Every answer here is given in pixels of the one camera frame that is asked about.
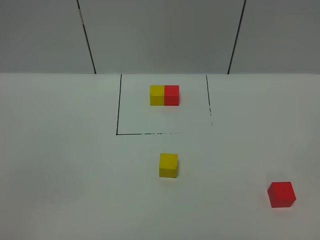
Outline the yellow template block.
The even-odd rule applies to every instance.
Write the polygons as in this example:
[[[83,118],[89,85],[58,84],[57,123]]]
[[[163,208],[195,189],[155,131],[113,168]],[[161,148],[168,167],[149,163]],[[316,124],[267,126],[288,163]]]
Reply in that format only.
[[[164,85],[150,86],[149,102],[151,106],[165,105],[165,86]]]

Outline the red template block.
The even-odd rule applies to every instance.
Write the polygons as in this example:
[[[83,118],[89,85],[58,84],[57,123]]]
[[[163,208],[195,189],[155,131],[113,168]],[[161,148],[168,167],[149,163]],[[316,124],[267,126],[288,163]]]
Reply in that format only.
[[[164,105],[178,106],[180,103],[180,88],[178,85],[164,86]]]

